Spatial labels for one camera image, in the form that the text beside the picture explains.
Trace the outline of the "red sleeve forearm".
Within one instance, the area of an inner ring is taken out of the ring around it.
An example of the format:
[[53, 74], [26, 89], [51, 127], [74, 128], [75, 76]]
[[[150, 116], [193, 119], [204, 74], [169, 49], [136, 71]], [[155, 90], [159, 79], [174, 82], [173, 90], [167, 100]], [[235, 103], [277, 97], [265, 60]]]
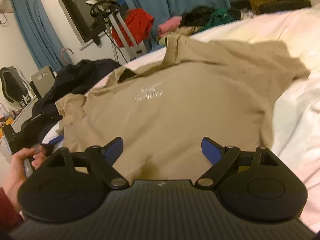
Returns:
[[3, 231], [9, 232], [14, 230], [24, 222], [24, 219], [14, 209], [2, 187], [0, 192], [0, 210], [0, 225]]

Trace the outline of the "person's left hand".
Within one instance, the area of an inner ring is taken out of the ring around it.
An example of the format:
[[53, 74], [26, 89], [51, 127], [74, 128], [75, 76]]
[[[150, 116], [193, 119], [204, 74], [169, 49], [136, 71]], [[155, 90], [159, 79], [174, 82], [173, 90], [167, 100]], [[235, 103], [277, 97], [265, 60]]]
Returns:
[[8, 178], [3, 185], [4, 193], [17, 213], [21, 211], [17, 194], [21, 185], [26, 181], [24, 161], [31, 157], [31, 166], [38, 169], [46, 160], [46, 151], [42, 145], [36, 148], [22, 148], [12, 155]]

